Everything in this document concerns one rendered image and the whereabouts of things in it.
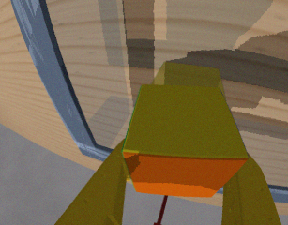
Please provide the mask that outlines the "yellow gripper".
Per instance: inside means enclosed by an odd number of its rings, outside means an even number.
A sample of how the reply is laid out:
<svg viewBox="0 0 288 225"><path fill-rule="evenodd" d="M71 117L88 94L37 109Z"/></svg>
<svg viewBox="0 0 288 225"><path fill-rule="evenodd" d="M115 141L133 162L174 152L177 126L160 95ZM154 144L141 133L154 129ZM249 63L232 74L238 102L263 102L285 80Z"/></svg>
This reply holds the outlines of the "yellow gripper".
<svg viewBox="0 0 288 225"><path fill-rule="evenodd" d="M54 225L122 225L129 171L123 139L107 156ZM245 164L223 186L221 225L281 225L265 176L248 153Z"/></svg>

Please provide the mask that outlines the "translucent orange cube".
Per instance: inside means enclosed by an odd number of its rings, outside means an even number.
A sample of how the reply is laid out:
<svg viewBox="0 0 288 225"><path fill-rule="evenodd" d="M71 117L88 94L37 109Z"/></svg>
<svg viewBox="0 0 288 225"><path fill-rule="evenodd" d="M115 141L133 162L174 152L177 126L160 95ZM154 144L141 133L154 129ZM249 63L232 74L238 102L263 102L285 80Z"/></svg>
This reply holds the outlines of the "translucent orange cube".
<svg viewBox="0 0 288 225"><path fill-rule="evenodd" d="M151 84L218 87L226 100L218 68L163 62Z"/></svg>

